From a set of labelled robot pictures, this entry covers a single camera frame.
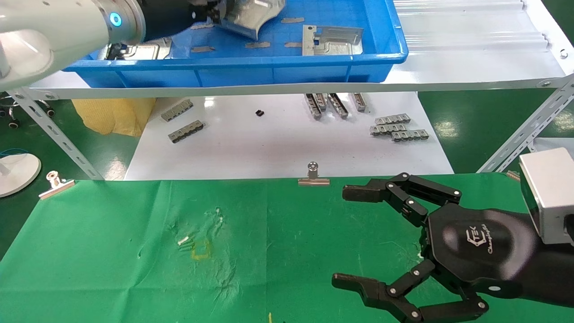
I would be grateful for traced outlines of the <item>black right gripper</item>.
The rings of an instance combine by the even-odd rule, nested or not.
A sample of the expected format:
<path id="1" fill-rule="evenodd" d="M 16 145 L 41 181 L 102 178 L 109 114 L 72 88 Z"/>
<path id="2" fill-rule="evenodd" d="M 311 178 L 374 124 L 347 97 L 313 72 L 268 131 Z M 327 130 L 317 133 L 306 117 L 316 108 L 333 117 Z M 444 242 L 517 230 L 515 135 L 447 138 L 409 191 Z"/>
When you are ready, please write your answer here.
<path id="1" fill-rule="evenodd" d="M 415 227 L 425 226 L 425 256 L 392 284 L 334 273 L 334 288 L 357 292 L 366 307 L 389 312 L 400 323 L 461 323 L 480 318 L 489 309 L 476 292 L 497 298 L 538 299 L 539 283 L 531 261 L 539 236 L 529 215 L 500 209 L 461 207 L 462 193 L 408 173 L 346 185 L 346 201 L 387 202 Z M 439 205 L 429 211 L 415 198 Z M 461 300 L 416 307 L 406 296 L 432 277 Z"/>

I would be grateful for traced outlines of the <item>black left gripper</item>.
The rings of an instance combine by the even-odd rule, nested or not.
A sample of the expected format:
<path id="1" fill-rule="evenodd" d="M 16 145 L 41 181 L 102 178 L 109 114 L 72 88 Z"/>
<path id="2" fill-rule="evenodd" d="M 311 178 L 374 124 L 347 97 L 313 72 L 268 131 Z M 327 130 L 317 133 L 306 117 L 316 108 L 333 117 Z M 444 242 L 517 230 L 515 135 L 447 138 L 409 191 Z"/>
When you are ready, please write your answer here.
<path id="1" fill-rule="evenodd" d="M 221 22 L 219 0 L 180 0 L 183 16 L 179 19 L 179 27 L 187 28 L 200 22 Z"/>

